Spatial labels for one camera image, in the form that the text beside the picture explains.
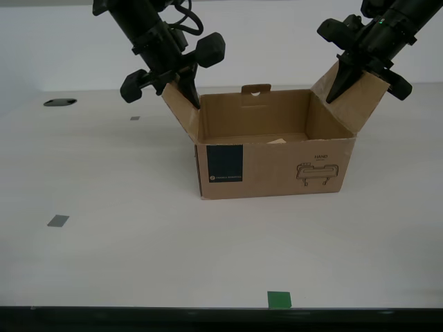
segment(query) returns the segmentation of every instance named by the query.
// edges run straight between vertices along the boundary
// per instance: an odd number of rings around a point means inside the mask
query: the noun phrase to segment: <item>box flap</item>
[[[338,73],[338,62],[319,79],[311,90],[320,98],[326,109],[347,129],[357,134],[389,89],[389,84],[378,77],[364,73],[356,84],[331,104],[326,97]]]
[[[199,142],[199,111],[173,84],[167,84],[161,96],[191,140],[197,144]]]

